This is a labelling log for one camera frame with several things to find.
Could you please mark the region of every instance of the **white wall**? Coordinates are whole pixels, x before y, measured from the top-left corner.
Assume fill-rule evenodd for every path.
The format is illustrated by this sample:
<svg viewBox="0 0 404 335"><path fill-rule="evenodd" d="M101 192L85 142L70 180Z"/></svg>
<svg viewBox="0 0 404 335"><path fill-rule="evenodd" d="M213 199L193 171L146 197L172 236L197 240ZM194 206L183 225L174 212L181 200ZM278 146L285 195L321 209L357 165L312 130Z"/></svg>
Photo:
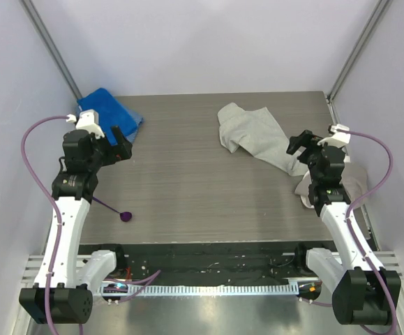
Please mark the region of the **white wall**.
<svg viewBox="0 0 404 335"><path fill-rule="evenodd" d="M73 97L19 1L0 0L0 334L10 334L27 256L41 251L51 206L20 157L35 121L72 110ZM59 170L62 135L52 121L32 133L29 158L48 187Z"/></svg>
<svg viewBox="0 0 404 335"><path fill-rule="evenodd" d="M394 250L404 275L404 1L393 1L336 99L342 123L383 139L394 154L391 179L368 203L375 236ZM387 168L383 149L353 138L351 154L371 186Z"/></svg>
<svg viewBox="0 0 404 335"><path fill-rule="evenodd" d="M376 0L35 0L82 93L328 92Z"/></svg>

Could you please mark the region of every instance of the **purple brush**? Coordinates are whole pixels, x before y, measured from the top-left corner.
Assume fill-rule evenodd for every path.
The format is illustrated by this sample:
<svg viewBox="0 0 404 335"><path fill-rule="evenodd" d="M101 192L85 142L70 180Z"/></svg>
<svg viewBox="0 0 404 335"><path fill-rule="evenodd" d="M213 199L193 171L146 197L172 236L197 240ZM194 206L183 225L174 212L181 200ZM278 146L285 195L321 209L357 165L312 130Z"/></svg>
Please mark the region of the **purple brush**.
<svg viewBox="0 0 404 335"><path fill-rule="evenodd" d="M119 214L119 218L121 219L121 221L123 222L129 222L132 218L132 213L130 213L129 211L123 211L122 213L120 213L119 211L117 211L115 208L111 208L111 206L109 206L108 204L105 204L104 202L102 202L101 200L99 200L98 198L93 197L93 200L95 200L98 204L102 204L103 206L107 207L108 209L111 209L112 211L114 211L115 213Z"/></svg>

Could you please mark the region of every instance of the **gray cloth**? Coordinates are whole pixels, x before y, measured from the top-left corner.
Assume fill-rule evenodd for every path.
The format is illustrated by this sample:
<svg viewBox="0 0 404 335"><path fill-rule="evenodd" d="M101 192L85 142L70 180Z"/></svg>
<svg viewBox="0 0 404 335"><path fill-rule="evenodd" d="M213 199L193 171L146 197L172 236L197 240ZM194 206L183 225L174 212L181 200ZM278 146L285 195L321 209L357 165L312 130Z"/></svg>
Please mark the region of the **gray cloth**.
<svg viewBox="0 0 404 335"><path fill-rule="evenodd" d="M288 139L278 122L266 107L246 111L235 103L222 108L218 114L220 143L234 153L243 147L254 157L268 162L290 176L301 176L307 166L297 160L299 151L291 156L285 153Z"/></svg>
<svg viewBox="0 0 404 335"><path fill-rule="evenodd" d="M343 173L341 175L341 182L349 195L351 201L357 199L360 195L363 195L368 191L368 175L366 170L356 163L345 163ZM307 173L297 188L294 190L294 194L301 196L301 201L308 208L313 208L308 201L308 186L312 183L312 179L309 173ZM358 204L360 207L365 201L363 200Z"/></svg>

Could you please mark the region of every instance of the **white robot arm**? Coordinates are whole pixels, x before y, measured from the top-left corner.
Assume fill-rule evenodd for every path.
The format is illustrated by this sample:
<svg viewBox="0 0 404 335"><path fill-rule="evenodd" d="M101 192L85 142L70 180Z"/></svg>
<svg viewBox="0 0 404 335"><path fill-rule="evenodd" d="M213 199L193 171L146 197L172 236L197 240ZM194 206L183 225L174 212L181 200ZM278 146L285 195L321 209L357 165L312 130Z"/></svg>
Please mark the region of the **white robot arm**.
<svg viewBox="0 0 404 335"><path fill-rule="evenodd" d="M341 259L340 264L330 250L313 248L307 251L306 265L332 293L332 307L339 323L388 325L391 309L373 271L378 271L383 278L394 304L398 301L401 280L397 272L383 267L366 242L353 211L347 212L350 199L341 183L345 166L341 148L349 143L350 134L342 131L349 128L340 124L331 126L331 136L326 138L304 131L300 136L291 137L287 148L288 154L306 148L298 160L307 164L311 174L308 198L329 229Z"/></svg>
<svg viewBox="0 0 404 335"><path fill-rule="evenodd" d="M110 145L94 110L81 112L79 120L69 115L68 122L76 122L75 130L63 137L64 157L60 158L61 169L52 183L52 197L62 218L60 242L55 246L59 230L53 211L45 256L34 285L23 288L19 295L20 304L37 323L47 321L44 293L53 253L57 253L50 283L54 323L85 323L90 317L93 295L104 278L115 269L126 268L124 253L113 250L116 248L94 252L78 273L76 259L82 227L98 185L96 174L103 166L129 159L132 144L114 126L112 132L117 144Z"/></svg>

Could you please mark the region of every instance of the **blue towel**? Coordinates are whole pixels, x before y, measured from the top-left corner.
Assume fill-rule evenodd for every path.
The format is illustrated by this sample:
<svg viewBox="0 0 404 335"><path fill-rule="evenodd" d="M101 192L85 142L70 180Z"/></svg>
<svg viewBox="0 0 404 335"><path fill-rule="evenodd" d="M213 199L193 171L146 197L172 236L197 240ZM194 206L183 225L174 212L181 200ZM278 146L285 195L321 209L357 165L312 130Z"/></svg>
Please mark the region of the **blue towel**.
<svg viewBox="0 0 404 335"><path fill-rule="evenodd" d="M111 126L119 126L123 135L133 142L143 118L138 113L125 108L107 89L97 89L85 98L77 101L82 110L95 110L99 114L99 126L107 136L111 145L117 141Z"/></svg>

